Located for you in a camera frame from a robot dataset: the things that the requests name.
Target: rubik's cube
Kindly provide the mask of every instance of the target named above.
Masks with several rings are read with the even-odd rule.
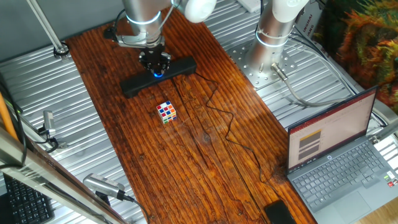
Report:
[[[169,101],[162,103],[156,108],[164,124],[171,120],[177,119],[176,111]]]

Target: blue light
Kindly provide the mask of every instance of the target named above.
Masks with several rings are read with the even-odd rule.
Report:
[[[134,24],[137,24],[137,25],[147,25],[147,24],[151,24],[151,23],[153,23],[153,22],[155,22],[156,20],[157,20],[157,18],[159,18],[159,16],[160,16],[160,11],[156,14],[156,16],[155,17],[153,17],[151,20],[149,20],[149,21],[145,21],[145,22],[138,22],[138,21],[134,21],[134,20],[132,20],[129,16],[127,16],[126,15],[126,17],[127,17],[127,19],[130,21],[130,22],[132,22],[132,23],[134,23]]]
[[[156,74],[156,73],[154,73],[154,76],[155,76],[156,78],[160,78],[160,77],[163,76],[163,74]]]

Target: laptop touchpad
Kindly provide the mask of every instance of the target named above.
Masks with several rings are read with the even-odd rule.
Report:
[[[359,192],[340,199],[334,206],[346,223],[354,221],[371,210]]]

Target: cylindrical metal post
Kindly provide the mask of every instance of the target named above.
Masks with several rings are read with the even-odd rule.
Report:
[[[60,40],[58,39],[57,35],[55,34],[54,30],[52,29],[49,21],[47,20],[46,16],[44,15],[42,9],[40,8],[39,4],[37,4],[36,0],[27,0],[30,8],[36,15],[37,19],[39,20],[40,24],[42,25],[44,31],[47,33],[48,37],[51,40],[51,43],[54,45],[55,50],[58,53],[65,53],[65,49],[61,44]]]
[[[170,1],[160,0],[123,0],[123,5],[126,10],[127,19],[130,23],[134,35],[146,33],[148,44],[157,42],[161,30],[159,29],[162,23],[160,10],[171,6]]]
[[[248,66],[263,75],[272,73],[271,65],[282,60],[284,45],[294,21],[279,22],[274,17],[270,1],[262,13],[253,44],[246,55]]]

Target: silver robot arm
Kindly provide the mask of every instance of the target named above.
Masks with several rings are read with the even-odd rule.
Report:
[[[161,10],[176,7],[189,21],[203,22],[213,12],[216,0],[123,0],[123,5],[135,36],[115,35],[114,41],[121,47],[141,49],[143,66],[154,75],[162,75],[169,69],[171,56],[164,52]]]
[[[272,64],[279,64],[282,51],[292,32],[299,12],[308,0],[269,1],[258,23],[252,47],[246,55],[248,66],[260,74],[273,73]]]

